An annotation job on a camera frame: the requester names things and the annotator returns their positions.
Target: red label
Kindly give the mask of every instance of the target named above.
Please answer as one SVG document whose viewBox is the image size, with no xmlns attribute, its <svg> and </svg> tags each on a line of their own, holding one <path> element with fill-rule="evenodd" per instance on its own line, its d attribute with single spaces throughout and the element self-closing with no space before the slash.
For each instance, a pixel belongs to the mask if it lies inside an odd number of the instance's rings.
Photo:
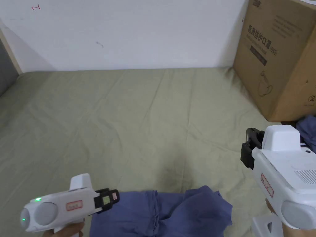
<svg viewBox="0 0 316 237">
<path fill-rule="evenodd" d="M 270 196 L 273 198 L 274 191 L 263 174 L 261 174 L 261 181 L 262 181 L 263 185 L 265 186 L 265 189 L 268 191 Z"/>
<path fill-rule="evenodd" d="M 66 210 L 67 211 L 72 211 L 72 210 L 76 210 L 76 209 L 80 209 L 83 207 L 83 203 L 82 200 L 79 201 L 75 201 L 75 202 L 71 202 L 71 203 L 67 203 L 66 204 Z"/>
</svg>

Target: small screen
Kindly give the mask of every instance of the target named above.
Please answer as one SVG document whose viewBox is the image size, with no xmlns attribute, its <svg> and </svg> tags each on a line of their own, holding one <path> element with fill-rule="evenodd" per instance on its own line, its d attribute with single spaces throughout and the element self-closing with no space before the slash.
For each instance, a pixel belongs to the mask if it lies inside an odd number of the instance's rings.
<svg viewBox="0 0 316 237">
<path fill-rule="evenodd" d="M 103 197 L 102 200 L 103 200 L 103 205 L 106 205 L 111 202 L 109 196 Z"/>
</svg>

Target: vent grille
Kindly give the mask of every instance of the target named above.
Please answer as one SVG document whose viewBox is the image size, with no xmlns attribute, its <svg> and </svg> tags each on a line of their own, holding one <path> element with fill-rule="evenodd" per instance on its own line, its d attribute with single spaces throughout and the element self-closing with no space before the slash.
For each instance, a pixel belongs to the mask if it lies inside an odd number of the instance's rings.
<svg viewBox="0 0 316 237">
<path fill-rule="evenodd" d="M 304 183 L 316 184 L 316 169 L 295 170 L 294 172 L 304 181 Z"/>
</svg>

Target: crumpled blue fabric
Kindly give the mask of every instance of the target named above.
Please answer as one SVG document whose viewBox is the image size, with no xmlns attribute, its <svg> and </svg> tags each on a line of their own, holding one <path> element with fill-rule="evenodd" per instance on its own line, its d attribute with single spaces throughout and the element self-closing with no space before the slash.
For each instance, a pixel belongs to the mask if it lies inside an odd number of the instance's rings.
<svg viewBox="0 0 316 237">
<path fill-rule="evenodd" d="M 316 152 L 316 118 L 312 115 L 306 116 L 296 124 L 296 129 L 300 132 L 305 143 Z"/>
<path fill-rule="evenodd" d="M 220 237 L 232 208 L 208 186 L 184 194 L 123 192 L 112 209 L 93 214 L 90 237 Z"/>
</svg>

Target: red marking on wall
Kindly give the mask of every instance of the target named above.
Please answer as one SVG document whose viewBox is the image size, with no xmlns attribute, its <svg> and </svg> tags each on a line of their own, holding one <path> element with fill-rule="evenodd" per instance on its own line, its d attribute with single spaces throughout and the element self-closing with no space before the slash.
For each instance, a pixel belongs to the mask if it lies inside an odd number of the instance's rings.
<svg viewBox="0 0 316 237">
<path fill-rule="evenodd" d="M 38 4 L 37 4 L 37 7 L 32 6 L 32 9 L 33 9 L 34 11 L 36 11 L 35 8 L 40 9 L 40 6 L 39 6 Z"/>
</svg>

